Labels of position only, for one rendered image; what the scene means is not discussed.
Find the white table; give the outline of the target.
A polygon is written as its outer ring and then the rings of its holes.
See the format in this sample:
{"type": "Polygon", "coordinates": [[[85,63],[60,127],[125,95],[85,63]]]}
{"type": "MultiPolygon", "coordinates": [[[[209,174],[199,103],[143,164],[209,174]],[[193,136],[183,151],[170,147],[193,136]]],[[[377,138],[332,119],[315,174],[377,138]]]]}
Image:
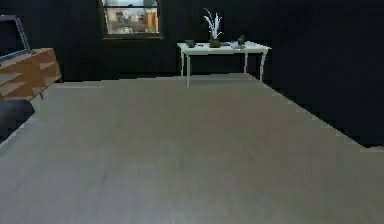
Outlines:
{"type": "Polygon", "coordinates": [[[192,56],[243,54],[243,72],[247,73],[249,55],[260,54],[259,79],[263,80],[265,60],[268,52],[271,50],[271,47],[249,41],[246,41],[243,46],[238,45],[235,47],[232,47],[230,43],[218,48],[212,48],[208,43],[197,43],[194,47],[189,47],[186,43],[178,43],[177,47],[180,50],[180,76],[186,77],[186,87],[190,86],[192,56]]]}

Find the white house plant in pot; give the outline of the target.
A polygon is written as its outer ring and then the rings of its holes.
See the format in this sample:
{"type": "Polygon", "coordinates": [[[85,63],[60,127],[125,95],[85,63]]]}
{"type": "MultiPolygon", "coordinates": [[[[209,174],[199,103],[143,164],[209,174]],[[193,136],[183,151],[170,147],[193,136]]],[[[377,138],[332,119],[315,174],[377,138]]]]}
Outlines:
{"type": "Polygon", "coordinates": [[[219,40],[219,36],[222,34],[222,32],[220,31],[221,17],[218,14],[212,16],[212,13],[208,9],[205,9],[205,11],[208,13],[208,15],[204,17],[204,19],[208,23],[210,33],[209,46],[211,48],[220,48],[221,42],[219,40]]]}

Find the brown wooden chest of drawers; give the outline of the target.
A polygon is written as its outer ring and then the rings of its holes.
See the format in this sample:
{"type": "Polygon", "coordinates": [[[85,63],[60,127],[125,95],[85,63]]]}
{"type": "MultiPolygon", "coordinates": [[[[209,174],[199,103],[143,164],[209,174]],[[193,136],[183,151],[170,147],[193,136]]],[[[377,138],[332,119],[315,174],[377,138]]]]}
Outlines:
{"type": "Polygon", "coordinates": [[[34,49],[33,53],[0,62],[0,101],[31,100],[56,81],[62,80],[53,48],[34,49]]]}

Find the dark grey rounded seat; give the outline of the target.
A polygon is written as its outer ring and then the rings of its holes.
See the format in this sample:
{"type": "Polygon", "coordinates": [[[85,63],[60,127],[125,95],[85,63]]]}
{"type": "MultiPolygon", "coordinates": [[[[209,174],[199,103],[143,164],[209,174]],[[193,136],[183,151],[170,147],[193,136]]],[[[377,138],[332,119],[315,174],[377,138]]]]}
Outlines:
{"type": "Polygon", "coordinates": [[[24,124],[35,109],[26,99],[6,99],[0,102],[0,143],[24,124]]]}

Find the black television set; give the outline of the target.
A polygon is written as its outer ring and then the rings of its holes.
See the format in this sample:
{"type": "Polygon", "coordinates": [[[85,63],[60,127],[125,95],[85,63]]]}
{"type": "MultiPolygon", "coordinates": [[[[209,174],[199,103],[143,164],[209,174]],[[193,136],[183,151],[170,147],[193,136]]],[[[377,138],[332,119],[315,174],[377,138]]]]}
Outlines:
{"type": "Polygon", "coordinates": [[[31,52],[21,19],[0,15],[0,62],[31,52]]]}

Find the window with dark frame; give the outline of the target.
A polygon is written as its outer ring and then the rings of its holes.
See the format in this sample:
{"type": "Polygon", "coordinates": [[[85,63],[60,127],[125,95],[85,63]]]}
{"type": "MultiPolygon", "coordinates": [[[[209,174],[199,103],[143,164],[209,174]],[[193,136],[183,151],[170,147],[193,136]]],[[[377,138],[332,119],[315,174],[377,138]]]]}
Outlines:
{"type": "Polygon", "coordinates": [[[98,0],[104,39],[159,39],[162,0],[98,0]]]}

